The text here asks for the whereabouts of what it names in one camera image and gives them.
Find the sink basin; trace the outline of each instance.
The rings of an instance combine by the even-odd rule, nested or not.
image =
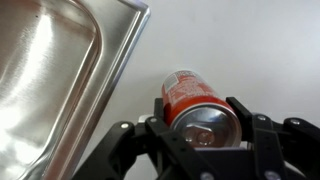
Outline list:
[[[69,179],[149,16],[129,0],[0,0],[0,179]]]

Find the can lid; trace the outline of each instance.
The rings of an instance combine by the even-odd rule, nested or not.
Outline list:
[[[241,126],[229,109],[214,103],[194,105],[173,121],[177,130],[193,147],[231,147],[241,143]]]

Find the white background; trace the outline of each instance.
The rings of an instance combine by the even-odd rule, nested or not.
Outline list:
[[[113,123],[152,113],[164,79],[181,69],[198,72],[222,98],[235,96],[253,112],[320,127],[320,1],[143,2],[151,18],[84,158]],[[150,162],[140,159],[127,179],[154,179]]]

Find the black metal bracket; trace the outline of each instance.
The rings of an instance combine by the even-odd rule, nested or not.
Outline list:
[[[145,123],[112,126],[73,179],[123,179],[136,156],[145,153],[160,180],[306,179],[286,168],[285,160],[307,178],[320,179],[319,128],[297,118],[282,125],[265,115],[252,115],[233,97],[226,101],[239,118],[242,140],[252,143],[253,149],[195,150],[164,123],[162,99],[157,98],[154,116]]]

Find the aluminum can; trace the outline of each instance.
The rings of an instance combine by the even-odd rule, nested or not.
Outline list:
[[[241,126],[232,108],[195,72],[182,70],[162,86],[165,122],[193,147],[232,147]]]

